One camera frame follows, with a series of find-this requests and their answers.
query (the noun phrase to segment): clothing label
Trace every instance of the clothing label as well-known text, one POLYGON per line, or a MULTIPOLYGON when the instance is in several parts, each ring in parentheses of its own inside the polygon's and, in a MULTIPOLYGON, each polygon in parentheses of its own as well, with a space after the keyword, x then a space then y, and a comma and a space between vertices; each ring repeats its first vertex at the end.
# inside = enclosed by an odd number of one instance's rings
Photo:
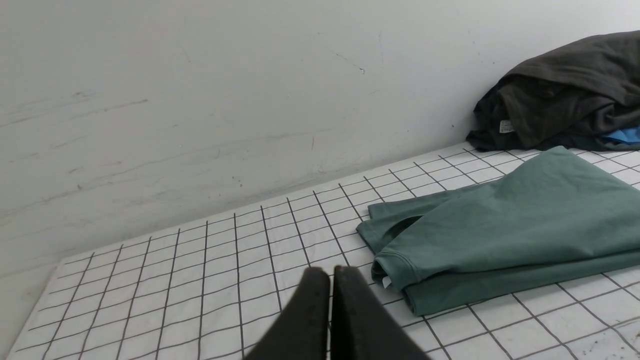
POLYGON ((389 287, 389 285, 391 285, 391 278, 389 276, 385 276, 382 278, 382 286, 386 288, 389 287))
POLYGON ((512 133, 514 131, 516 130, 513 128, 511 120, 500 121, 500 134, 512 133))

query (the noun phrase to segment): green sweatshirt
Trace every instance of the green sweatshirt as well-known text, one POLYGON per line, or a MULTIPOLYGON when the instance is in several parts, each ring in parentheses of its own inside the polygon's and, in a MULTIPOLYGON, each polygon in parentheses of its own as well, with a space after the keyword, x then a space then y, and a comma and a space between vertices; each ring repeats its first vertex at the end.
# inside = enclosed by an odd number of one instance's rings
POLYGON ((490 183, 369 206, 372 277, 416 315, 640 264, 640 192, 562 147, 490 183))

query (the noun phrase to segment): blue garment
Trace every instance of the blue garment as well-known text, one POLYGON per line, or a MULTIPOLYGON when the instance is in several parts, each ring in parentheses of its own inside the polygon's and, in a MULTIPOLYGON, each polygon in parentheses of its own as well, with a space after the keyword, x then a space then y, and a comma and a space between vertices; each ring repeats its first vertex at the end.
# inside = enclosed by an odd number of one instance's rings
POLYGON ((621 143, 640 143, 640 126, 628 129, 615 130, 612 133, 600 135, 603 138, 615 140, 621 143))

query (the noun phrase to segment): black clothing pile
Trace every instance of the black clothing pile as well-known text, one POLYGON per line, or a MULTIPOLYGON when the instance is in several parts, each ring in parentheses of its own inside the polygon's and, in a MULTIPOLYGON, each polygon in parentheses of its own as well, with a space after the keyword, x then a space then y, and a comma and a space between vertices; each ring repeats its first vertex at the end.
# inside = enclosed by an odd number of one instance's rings
POLYGON ((640 142, 607 135, 640 131, 640 31, 584 38, 526 60, 474 113, 479 129, 467 141, 483 151, 638 150, 640 142))

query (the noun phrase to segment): white grid mat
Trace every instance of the white grid mat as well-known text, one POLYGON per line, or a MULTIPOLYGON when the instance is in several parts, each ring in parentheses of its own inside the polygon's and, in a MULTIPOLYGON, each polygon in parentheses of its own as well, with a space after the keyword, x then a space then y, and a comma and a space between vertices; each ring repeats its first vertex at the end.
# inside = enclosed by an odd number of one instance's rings
MULTIPOLYGON (((482 183, 538 151, 468 144, 61 262, 9 359, 239 359, 308 266, 357 266, 433 359, 636 359, 640 266, 414 317, 371 281, 367 206, 482 183)), ((580 157, 640 185, 640 152, 580 157)))

